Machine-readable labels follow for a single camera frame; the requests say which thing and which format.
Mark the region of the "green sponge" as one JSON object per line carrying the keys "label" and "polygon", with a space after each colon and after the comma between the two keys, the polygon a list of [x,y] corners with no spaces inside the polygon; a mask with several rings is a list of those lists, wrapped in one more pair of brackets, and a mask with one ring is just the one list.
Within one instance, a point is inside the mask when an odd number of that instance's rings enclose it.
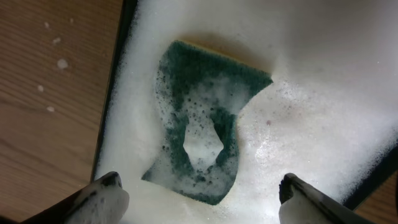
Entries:
{"label": "green sponge", "polygon": [[172,42],[155,76],[164,136],[142,179],[219,204],[238,171],[238,114],[271,83],[263,70],[182,40]]}

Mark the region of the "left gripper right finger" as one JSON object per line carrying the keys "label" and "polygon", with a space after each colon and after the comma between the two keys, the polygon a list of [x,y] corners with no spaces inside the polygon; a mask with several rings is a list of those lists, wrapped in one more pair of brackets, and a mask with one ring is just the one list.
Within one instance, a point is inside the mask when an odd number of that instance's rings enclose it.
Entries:
{"label": "left gripper right finger", "polygon": [[280,224],[373,224],[293,173],[279,184]]}

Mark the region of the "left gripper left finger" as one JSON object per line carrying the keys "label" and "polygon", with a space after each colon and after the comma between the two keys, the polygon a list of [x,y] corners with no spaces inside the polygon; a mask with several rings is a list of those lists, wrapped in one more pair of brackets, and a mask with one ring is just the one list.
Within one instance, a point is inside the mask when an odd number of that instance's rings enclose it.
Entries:
{"label": "left gripper left finger", "polygon": [[129,206],[120,175],[111,171],[24,223],[119,223]]}

